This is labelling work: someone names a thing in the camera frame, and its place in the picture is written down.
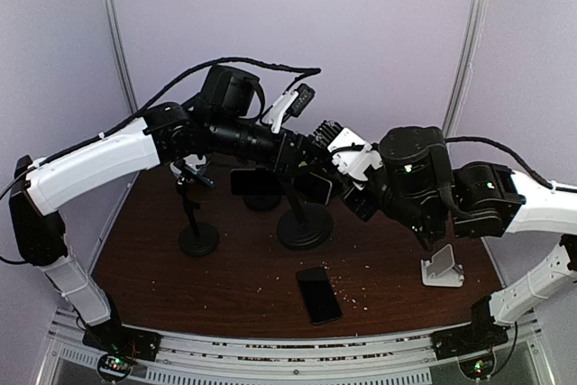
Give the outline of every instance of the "dark wood surface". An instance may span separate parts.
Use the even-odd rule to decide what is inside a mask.
[[[276,239],[286,199],[269,213],[248,210],[230,195],[228,169],[211,167],[216,190],[192,186],[198,221],[216,226],[221,242],[201,259],[184,255],[178,236],[188,220],[167,167],[144,172],[128,197],[95,270],[126,324],[166,331],[242,337],[378,335],[451,325],[470,318],[471,304],[500,289],[479,240],[451,242],[466,280],[460,289],[428,288],[412,233],[382,213],[365,224],[339,199],[330,241],[292,252]],[[342,319],[311,325],[295,273],[326,266]]]

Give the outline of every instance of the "black smartphone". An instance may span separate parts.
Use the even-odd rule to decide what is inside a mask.
[[[305,173],[295,177],[293,185],[295,190],[306,198],[324,206],[328,205],[333,191],[333,182],[315,173]]]
[[[297,272],[297,281],[313,325],[341,318],[343,313],[326,276],[325,268],[300,270]]]
[[[233,196],[282,196],[284,190],[277,175],[266,169],[231,170]]]

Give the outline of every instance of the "white plastic part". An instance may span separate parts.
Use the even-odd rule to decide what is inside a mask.
[[[298,92],[296,90],[282,94],[279,99],[272,103],[269,112],[262,117],[262,123],[271,125],[270,130],[273,133],[279,133],[280,127],[282,126],[282,119],[287,110],[289,110],[290,105],[295,101],[295,99],[297,99],[297,97]]]
[[[425,286],[441,288],[459,288],[465,281],[463,266],[454,262],[451,244],[447,244],[430,261],[421,261],[421,276]]]
[[[202,158],[198,158],[198,156],[194,154],[188,155],[184,159],[184,162],[193,173],[198,173],[200,169],[202,169],[202,166],[206,164],[206,157],[203,155]],[[170,164],[170,170],[175,178],[178,179],[180,177],[181,171],[174,165],[174,162]]]
[[[577,194],[542,187],[519,171],[514,171],[511,179],[518,194],[525,196],[527,202],[518,210],[507,233],[533,230],[577,234]]]
[[[557,244],[547,257],[524,277],[490,297],[490,313],[495,325],[513,325],[529,309],[553,295],[564,283],[577,279],[569,270],[565,247]]]
[[[372,149],[370,143],[364,141],[350,129],[343,128],[327,149],[334,151],[337,148],[352,145],[362,145],[362,150],[338,152],[333,156],[333,164],[342,174],[350,176],[353,180],[367,181],[368,178],[364,174],[365,170],[369,167],[378,169],[382,166],[382,158],[377,151]],[[358,189],[364,188],[364,185],[358,182],[355,183],[355,186]]]
[[[60,257],[51,265],[39,268],[87,324],[102,324],[110,318],[105,292],[88,275],[72,249],[69,248],[68,257]]]
[[[118,133],[89,144],[29,173],[28,194],[43,215],[111,180],[160,164],[147,127],[139,118]]]

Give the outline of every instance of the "white wall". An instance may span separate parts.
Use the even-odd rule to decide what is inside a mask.
[[[221,56],[319,66],[316,100],[289,128],[325,119],[379,139],[403,124],[441,125],[470,0],[116,0],[142,103],[182,70]],[[292,76],[252,69],[270,102]],[[183,101],[204,74],[167,99]]]
[[[484,135],[518,151],[547,179],[577,184],[577,0],[489,0],[457,135]],[[452,145],[453,163],[510,158],[484,145]],[[556,234],[490,239],[507,282],[540,262]],[[577,292],[537,310],[558,383],[577,371]]]
[[[128,115],[102,0],[0,0],[0,185],[26,153],[48,155]],[[117,181],[67,204],[69,239],[88,263],[125,189]],[[19,255],[0,204],[0,254]],[[57,296],[29,265],[0,263],[0,382],[32,383]]]

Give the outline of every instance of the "brown tabletop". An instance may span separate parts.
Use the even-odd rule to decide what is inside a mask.
[[[332,238],[311,251],[289,251],[275,235],[286,199],[274,211],[250,211],[230,195],[228,171],[210,168],[215,190],[190,189],[202,204],[198,221],[210,222],[221,236],[218,249],[200,259],[179,249],[188,220],[170,170],[138,178],[95,270],[126,324],[241,337],[378,335],[467,321],[473,302],[500,289],[481,241],[454,238],[436,251],[453,244],[463,287],[425,287],[420,260],[431,253],[413,234],[382,213],[365,224],[339,199],[328,207]],[[327,267],[343,317],[311,325],[295,273],[319,265]]]

